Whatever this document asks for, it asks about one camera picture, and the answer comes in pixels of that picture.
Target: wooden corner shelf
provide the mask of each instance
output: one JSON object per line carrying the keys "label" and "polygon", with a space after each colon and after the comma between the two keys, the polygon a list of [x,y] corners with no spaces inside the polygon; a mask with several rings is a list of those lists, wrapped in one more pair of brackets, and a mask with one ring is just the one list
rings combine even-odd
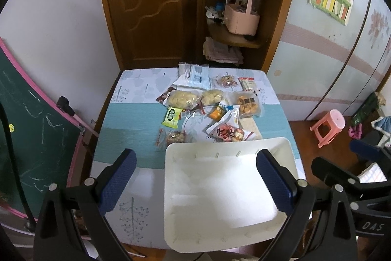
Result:
{"label": "wooden corner shelf", "polygon": [[217,24],[213,19],[206,19],[210,36],[213,40],[225,45],[234,45],[236,47],[247,47],[258,49],[262,43],[255,39],[253,41],[246,40],[242,35],[235,35],[228,31],[225,25]]}

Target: wooden door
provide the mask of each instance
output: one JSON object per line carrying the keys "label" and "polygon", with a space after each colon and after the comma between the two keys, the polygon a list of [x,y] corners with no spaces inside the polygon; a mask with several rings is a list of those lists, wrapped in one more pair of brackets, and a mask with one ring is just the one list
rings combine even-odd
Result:
{"label": "wooden door", "polygon": [[195,52],[196,0],[102,0],[121,69],[175,67]]}

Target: metal bolt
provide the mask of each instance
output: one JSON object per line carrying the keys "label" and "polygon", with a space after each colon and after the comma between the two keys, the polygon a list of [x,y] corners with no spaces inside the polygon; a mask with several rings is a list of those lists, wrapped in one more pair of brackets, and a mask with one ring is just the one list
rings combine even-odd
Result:
{"label": "metal bolt", "polygon": [[50,191],[54,191],[54,190],[56,190],[56,188],[57,188],[57,184],[54,184],[54,183],[53,183],[53,184],[50,184],[50,185],[49,185],[49,190],[50,190]]}
{"label": "metal bolt", "polygon": [[340,185],[340,184],[336,184],[334,186],[334,188],[336,189],[337,192],[341,193],[343,192],[343,187]]}
{"label": "metal bolt", "polygon": [[298,180],[297,180],[297,184],[298,184],[300,187],[303,187],[303,188],[308,186],[307,181],[304,180],[304,179],[298,179]]}
{"label": "metal bolt", "polygon": [[358,209],[358,203],[352,202],[350,203],[351,210],[357,210]]}
{"label": "metal bolt", "polygon": [[87,178],[85,181],[84,181],[84,184],[85,186],[91,186],[95,183],[95,179],[93,179],[92,177],[89,177]]}

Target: folded cloth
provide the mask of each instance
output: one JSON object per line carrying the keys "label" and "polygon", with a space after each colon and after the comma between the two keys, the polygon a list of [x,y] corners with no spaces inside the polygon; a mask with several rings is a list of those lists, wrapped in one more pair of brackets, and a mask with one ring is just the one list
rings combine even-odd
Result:
{"label": "folded cloth", "polygon": [[362,124],[361,123],[359,125],[349,127],[349,130],[348,130],[349,137],[352,137],[356,140],[360,140],[361,133],[362,133]]}
{"label": "folded cloth", "polygon": [[238,47],[229,47],[211,37],[206,37],[203,54],[207,60],[221,63],[243,64],[243,56]]}

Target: white container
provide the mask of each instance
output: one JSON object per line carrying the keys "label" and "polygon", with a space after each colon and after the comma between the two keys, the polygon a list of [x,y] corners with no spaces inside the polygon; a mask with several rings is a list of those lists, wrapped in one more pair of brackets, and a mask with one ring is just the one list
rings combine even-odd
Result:
{"label": "white container", "polygon": [[177,252],[206,252],[274,238],[286,219],[259,175],[268,149],[298,178],[284,137],[227,143],[175,143],[166,150],[164,239]]}

